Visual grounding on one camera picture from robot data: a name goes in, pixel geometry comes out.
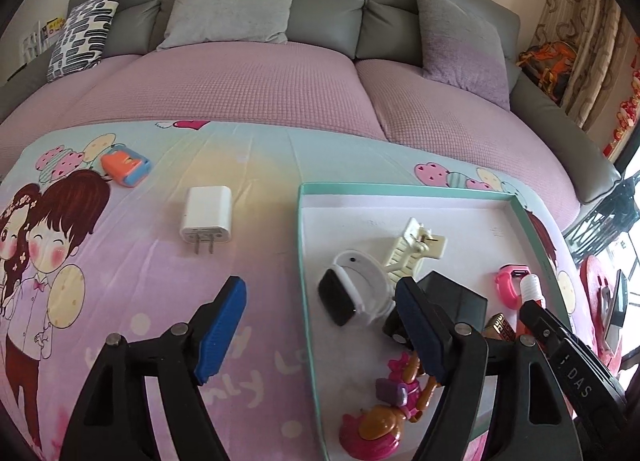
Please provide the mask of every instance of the white watch band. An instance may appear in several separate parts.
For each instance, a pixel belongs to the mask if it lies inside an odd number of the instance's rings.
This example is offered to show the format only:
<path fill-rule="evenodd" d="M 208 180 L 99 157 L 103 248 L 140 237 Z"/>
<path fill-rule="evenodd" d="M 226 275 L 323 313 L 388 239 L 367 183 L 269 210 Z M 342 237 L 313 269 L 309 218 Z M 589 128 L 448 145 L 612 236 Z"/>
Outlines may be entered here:
<path fill-rule="evenodd" d="M 388 275 L 378 261 L 368 253 L 357 250 L 343 251 L 336 256 L 331 269 L 351 298 L 358 323 L 369 325 L 375 319 L 386 316 L 393 310 L 394 292 Z M 367 292 L 358 291 L 347 269 L 352 269 L 364 278 L 367 282 Z"/>

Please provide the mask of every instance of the black and white pillow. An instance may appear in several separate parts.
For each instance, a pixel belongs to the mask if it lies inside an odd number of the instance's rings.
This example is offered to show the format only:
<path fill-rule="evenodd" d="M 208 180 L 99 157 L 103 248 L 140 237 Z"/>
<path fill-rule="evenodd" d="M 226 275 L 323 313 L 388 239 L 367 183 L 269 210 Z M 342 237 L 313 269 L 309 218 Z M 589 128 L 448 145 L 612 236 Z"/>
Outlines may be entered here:
<path fill-rule="evenodd" d="M 49 62 L 47 82 L 100 62 L 120 0 L 88 0 L 71 10 Z"/>

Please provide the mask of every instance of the white power adapter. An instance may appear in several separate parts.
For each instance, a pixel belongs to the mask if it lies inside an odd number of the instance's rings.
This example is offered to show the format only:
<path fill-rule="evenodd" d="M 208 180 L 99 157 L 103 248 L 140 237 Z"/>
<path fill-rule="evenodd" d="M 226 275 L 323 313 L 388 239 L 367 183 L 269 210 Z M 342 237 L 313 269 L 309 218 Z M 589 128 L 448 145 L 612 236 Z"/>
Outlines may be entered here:
<path fill-rule="evenodd" d="M 228 186 L 194 186 L 187 192 L 180 236 L 195 245 L 196 253 L 201 242 L 213 243 L 231 240 L 231 189 Z"/>

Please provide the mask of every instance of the bed sheet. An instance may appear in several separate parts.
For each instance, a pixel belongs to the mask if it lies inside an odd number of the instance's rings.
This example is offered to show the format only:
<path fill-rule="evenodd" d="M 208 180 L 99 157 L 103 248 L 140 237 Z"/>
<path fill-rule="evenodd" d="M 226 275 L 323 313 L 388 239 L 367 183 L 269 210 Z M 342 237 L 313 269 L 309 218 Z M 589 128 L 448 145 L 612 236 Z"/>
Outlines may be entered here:
<path fill-rule="evenodd" d="M 154 164 L 133 189 L 107 181 L 100 166 L 100 155 L 118 144 Z M 593 344 L 561 232 L 540 198 L 505 174 L 358 136 L 257 124 L 178 120 L 55 131 L 26 148 L 0 185 L 0 232 L 8 230 L 0 234 L 0 399 L 43 459 L 58 458 L 108 333 L 155 337 L 187 321 L 230 275 L 246 281 L 247 308 L 220 374 L 201 388 L 220 439 L 232 461 L 321 459 L 296 248 L 298 189 L 310 181 L 515 194 L 562 279 L 572 326 Z M 233 193 L 232 240 L 196 255 L 178 234 L 180 216 L 188 187 L 211 184 Z M 173 460 L 157 385 L 147 386 L 162 459 Z"/>

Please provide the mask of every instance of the cartoon boy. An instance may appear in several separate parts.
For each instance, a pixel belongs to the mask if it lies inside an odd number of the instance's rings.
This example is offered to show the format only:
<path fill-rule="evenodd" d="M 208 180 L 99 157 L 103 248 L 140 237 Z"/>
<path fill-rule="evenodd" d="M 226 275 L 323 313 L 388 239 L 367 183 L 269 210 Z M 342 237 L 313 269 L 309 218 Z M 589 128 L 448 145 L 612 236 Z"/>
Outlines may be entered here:
<path fill-rule="evenodd" d="M 24 394 L 24 415 L 33 442 L 40 443 L 38 368 L 51 355 L 53 326 L 47 303 L 53 277 L 78 252 L 107 205 L 110 187 L 93 170 L 76 170 L 53 183 L 28 215 L 27 242 L 35 276 L 24 279 L 4 303 L 10 320 L 6 336 L 6 376 L 16 401 Z"/>

